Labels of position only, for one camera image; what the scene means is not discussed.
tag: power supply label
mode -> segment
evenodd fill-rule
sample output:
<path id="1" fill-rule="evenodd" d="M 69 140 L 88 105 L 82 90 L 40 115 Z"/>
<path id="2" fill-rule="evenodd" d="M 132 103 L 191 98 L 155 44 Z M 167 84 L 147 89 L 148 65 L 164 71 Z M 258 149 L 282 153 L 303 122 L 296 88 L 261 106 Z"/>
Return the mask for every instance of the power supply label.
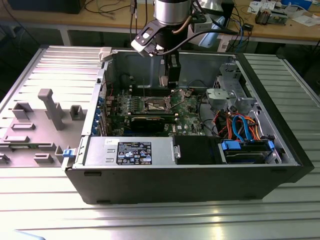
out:
<path id="1" fill-rule="evenodd" d="M 116 163 L 118 165 L 151 165 L 151 142 L 119 142 Z"/>

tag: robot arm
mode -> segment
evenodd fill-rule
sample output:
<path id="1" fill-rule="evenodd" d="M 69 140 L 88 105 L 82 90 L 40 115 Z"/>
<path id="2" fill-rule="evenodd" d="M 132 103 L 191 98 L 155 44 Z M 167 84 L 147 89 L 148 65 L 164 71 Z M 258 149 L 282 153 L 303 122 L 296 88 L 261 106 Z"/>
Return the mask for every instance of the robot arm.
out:
<path id="1" fill-rule="evenodd" d="M 175 88 L 178 83 L 181 69 L 178 49 L 183 44 L 206 33 L 238 34 L 211 20 L 198 0 L 155 0 L 154 16 L 155 20 L 136 35 L 131 46 L 142 56 L 163 56 L 165 76 L 160 82 L 168 88 Z M 213 23 L 221 29 L 212 29 Z M 194 35 L 187 38 L 189 24 Z"/>

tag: metal bracket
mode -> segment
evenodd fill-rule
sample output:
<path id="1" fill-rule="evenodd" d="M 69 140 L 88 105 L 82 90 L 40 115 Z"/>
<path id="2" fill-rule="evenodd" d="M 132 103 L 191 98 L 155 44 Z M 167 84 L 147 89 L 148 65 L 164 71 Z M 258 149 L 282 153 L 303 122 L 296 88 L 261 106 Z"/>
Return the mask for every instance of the metal bracket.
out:
<path id="1" fill-rule="evenodd" d="M 173 147 L 173 154 L 174 154 L 174 158 L 175 159 L 181 158 L 180 146 L 179 145 Z"/>
<path id="2" fill-rule="evenodd" d="M 83 136 L 80 140 L 80 145 L 75 158 L 75 164 L 83 165 L 85 160 L 85 155 L 87 153 L 87 148 L 89 146 L 89 136 Z"/>
<path id="3" fill-rule="evenodd" d="M 112 58 L 112 48 L 111 47 L 102 47 L 99 52 L 100 62 L 106 62 Z"/>

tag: workbench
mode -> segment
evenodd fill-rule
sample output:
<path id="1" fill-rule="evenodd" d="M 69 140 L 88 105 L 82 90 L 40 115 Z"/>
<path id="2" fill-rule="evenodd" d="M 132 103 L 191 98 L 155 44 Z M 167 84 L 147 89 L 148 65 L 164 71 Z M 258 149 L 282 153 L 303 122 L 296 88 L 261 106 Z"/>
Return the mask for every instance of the workbench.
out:
<path id="1" fill-rule="evenodd" d="M 43 86 L 55 91 L 64 91 L 67 86 L 69 97 L 61 101 L 64 102 L 62 108 L 69 109 L 72 101 L 82 102 L 85 108 L 88 100 L 77 97 L 75 91 L 77 88 L 88 93 L 92 90 L 95 74 L 101 68 L 99 51 L 98 47 L 70 46 L 39 49 L 0 103 L 1 129 L 9 127 L 7 120 L 14 117 L 10 110 L 14 101 L 29 101 L 37 108 L 37 91 Z M 57 57 L 76 63 L 64 66 L 52 63 Z M 65 68 L 70 80 L 44 77 L 45 73 L 54 73 L 55 66 Z M 252 66 L 260 67 L 261 74 L 268 68 L 267 65 Z M 281 91 L 278 85 L 273 87 L 274 91 Z M 288 85 L 287 88 L 290 91 L 294 87 Z M 301 113 L 308 111 L 307 107 L 297 108 Z M 307 146 L 306 153 L 315 169 L 296 183 L 279 186 L 262 200 L 89 205 L 83 202 L 60 167 L 0 167 L 1 230 L 21 230 L 46 240 L 318 239 L 320 110 L 313 110 L 313 118 L 288 113 L 292 114 L 290 122 L 300 126 L 295 130 L 300 133 L 298 140 Z"/>
<path id="2" fill-rule="evenodd" d="M 100 4 L 110 4 L 115 0 L 100 0 Z M 258 25 L 255 24 L 255 15 L 248 14 L 247 9 L 250 0 L 235 0 L 236 7 L 240 16 L 246 23 L 254 25 L 250 41 L 255 42 L 270 42 L 283 44 L 301 44 L 301 45 L 316 45 L 320 39 L 320 27 L 318 25 L 307 27 L 289 19 L 286 25 Z M 129 0 L 123 0 L 115 6 L 110 6 L 110 10 L 129 5 Z M 69 31 L 93 31 L 93 32 L 113 32 L 113 33 L 129 33 L 130 31 L 130 12 L 129 7 L 114 12 L 115 19 L 102 16 L 98 13 L 92 13 L 82 9 L 79 14 L 66 14 L 57 12 L 31 12 L 12 10 L 9 5 L 8 9 L 12 15 L 27 28 L 45 28 L 57 29 L 61 33 L 63 44 L 71 46 L 72 41 L 69 36 Z M 88 5 L 88 8 L 97 11 L 96 4 Z M 320 12 L 320 7 L 311 6 L 310 11 Z M 142 29 L 145 24 L 145 5 L 138 4 L 138 20 L 137 28 Z M 148 21 L 153 19 L 154 6 L 147 5 Z M 2 3 L 0 4 L 0 25 L 2 26 L 18 26 L 18 24 L 9 16 Z M 232 22 L 229 26 L 232 30 L 238 31 L 235 24 Z M 228 43 L 232 36 L 220 35 L 218 37 Z"/>

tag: black box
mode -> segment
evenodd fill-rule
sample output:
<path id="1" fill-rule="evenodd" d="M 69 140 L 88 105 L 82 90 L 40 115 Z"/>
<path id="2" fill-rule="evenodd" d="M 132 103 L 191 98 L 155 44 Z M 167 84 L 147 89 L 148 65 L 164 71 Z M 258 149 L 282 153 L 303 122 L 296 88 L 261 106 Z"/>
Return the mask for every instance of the black box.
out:
<path id="1" fill-rule="evenodd" d="M 13 10 L 78 14 L 86 0 L 8 0 Z"/>

